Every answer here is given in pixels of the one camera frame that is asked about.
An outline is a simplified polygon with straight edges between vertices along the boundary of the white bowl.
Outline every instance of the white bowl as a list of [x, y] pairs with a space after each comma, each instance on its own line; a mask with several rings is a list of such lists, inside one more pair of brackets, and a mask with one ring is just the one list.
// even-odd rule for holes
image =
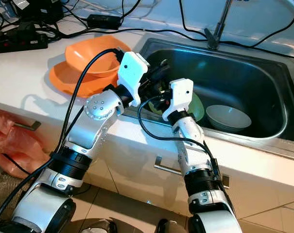
[[216, 129], [228, 133], [239, 132], [252, 123], [244, 112], [225, 105], [211, 105], [207, 107], [206, 114]]

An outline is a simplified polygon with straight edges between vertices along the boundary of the power adapter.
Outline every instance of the power adapter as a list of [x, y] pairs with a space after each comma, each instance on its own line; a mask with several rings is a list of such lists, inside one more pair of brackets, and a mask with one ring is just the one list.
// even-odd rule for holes
[[86, 19], [87, 25], [90, 28], [102, 28], [117, 30], [121, 26], [121, 17], [118, 16], [103, 16], [89, 15]]

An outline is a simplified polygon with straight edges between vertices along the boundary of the stainless steel sink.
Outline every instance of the stainless steel sink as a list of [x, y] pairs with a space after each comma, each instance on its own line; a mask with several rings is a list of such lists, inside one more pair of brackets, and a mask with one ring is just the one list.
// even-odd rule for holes
[[[204, 108], [223, 104], [249, 115], [252, 124], [237, 133], [218, 131], [205, 115], [197, 123], [207, 136], [294, 159], [294, 85], [285, 64], [232, 53], [210, 51], [159, 39], [148, 39], [140, 54], [151, 66], [167, 59], [168, 81], [188, 78]], [[136, 117], [136, 109], [125, 112]], [[160, 124], [159, 115], [143, 118]]]

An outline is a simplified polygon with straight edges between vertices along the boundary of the kitchen sink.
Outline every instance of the kitchen sink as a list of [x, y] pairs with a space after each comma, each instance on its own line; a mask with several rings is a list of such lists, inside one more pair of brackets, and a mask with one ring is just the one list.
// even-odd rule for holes
[[[166, 59], [171, 67], [168, 81], [193, 80], [193, 91], [205, 109], [228, 105], [252, 120], [245, 130], [227, 133], [215, 129], [205, 114], [197, 124], [207, 136], [294, 159], [294, 85], [285, 64], [154, 38], [147, 40], [140, 54], [151, 66]], [[125, 114], [137, 116], [135, 108]], [[142, 117], [169, 124], [150, 111], [143, 111]]]

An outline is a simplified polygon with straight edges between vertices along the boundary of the tile floor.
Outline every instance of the tile floor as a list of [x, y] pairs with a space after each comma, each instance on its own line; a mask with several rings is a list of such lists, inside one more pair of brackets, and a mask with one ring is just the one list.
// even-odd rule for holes
[[162, 218], [186, 225], [185, 216], [94, 186], [73, 199], [77, 209], [64, 233], [79, 233], [101, 218], [113, 220], [120, 233], [154, 233]]

